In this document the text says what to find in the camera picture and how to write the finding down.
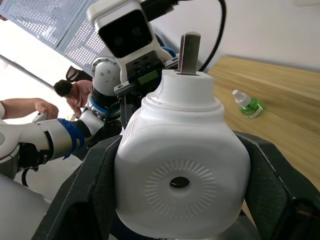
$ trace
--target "metal pole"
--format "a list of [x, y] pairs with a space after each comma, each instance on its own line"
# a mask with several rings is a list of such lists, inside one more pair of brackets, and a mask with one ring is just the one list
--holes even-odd
[[33, 78], [34, 80], [38, 81], [39, 83], [45, 85], [47, 88], [51, 90], [55, 90], [54, 86], [46, 82], [45, 80], [42, 80], [40, 77], [34, 75], [32, 72], [29, 72], [27, 69], [24, 67], [20, 66], [19, 64], [15, 63], [14, 61], [11, 61], [10, 59], [6, 58], [5, 56], [2, 56], [0, 54], [0, 59], [5, 61], [6, 63], [10, 64], [12, 67], [18, 69], [19, 71], [23, 72], [24, 74], [27, 74], [29, 77]]

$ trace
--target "white plastic bottle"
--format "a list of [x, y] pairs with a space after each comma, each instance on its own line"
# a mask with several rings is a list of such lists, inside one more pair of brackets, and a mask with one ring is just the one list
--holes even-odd
[[224, 122], [214, 79], [163, 70], [131, 117], [115, 158], [116, 210], [136, 233], [204, 239], [237, 219], [250, 157]]

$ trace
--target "dark hair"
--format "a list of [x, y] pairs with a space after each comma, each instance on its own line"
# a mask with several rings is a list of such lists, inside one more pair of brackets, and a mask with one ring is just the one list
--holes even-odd
[[71, 89], [72, 89], [72, 83], [67, 80], [60, 80], [56, 82], [54, 85], [54, 90], [56, 94], [58, 94], [60, 97], [68, 96]]

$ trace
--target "perforated metal panel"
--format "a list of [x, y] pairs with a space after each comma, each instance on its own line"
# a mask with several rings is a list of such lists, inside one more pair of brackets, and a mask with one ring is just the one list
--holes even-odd
[[91, 74], [105, 47], [86, 11], [97, 0], [4, 0], [0, 15]]
[[96, 1], [86, 2], [56, 49], [59, 53], [64, 53], [66, 58], [77, 62], [82, 69], [90, 69], [92, 61], [106, 46], [86, 15], [88, 7]]

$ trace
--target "metal shaft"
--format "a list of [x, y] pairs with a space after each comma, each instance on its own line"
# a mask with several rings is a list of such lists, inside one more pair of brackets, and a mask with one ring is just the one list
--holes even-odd
[[29, 72], [27, 69], [24, 67], [20, 66], [19, 64], [15, 63], [14, 61], [11, 61], [10, 59], [6, 58], [5, 56], [2, 56], [0, 54], [0, 59], [5, 61], [6, 63], [10, 64], [12, 67], [18, 69], [19, 71], [23, 72], [24, 74], [28, 75], [29, 77], [33, 78], [34, 80], [38, 81], [39, 83], [45, 85], [47, 88], [51, 90], [55, 90], [54, 86], [46, 82], [45, 80], [42, 80], [40, 77], [34, 75], [32, 72]]
[[181, 37], [178, 72], [183, 75], [196, 75], [201, 35], [188, 32]]

